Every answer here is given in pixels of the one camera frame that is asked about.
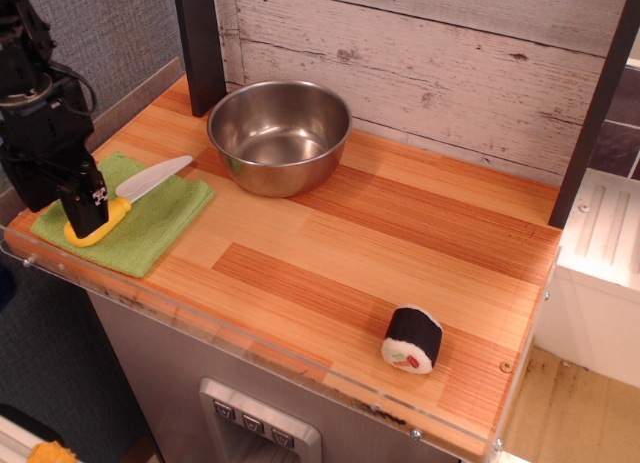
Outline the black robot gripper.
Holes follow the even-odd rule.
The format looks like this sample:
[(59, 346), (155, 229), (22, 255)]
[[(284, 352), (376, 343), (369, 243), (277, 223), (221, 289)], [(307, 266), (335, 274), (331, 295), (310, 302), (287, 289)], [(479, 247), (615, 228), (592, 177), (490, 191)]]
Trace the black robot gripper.
[(108, 221), (108, 190), (85, 142), (91, 110), (78, 82), (1, 109), (1, 165), (24, 204), (37, 212), (60, 199), (78, 238)]

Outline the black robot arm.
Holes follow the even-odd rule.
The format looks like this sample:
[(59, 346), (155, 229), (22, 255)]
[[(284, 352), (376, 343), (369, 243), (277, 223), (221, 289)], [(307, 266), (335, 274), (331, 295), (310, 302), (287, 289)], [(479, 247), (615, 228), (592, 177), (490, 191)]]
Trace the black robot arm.
[(30, 210), (60, 201), (84, 238), (108, 220), (105, 179), (86, 148), (96, 95), (53, 61), (55, 46), (30, 0), (1, 0), (1, 166)]

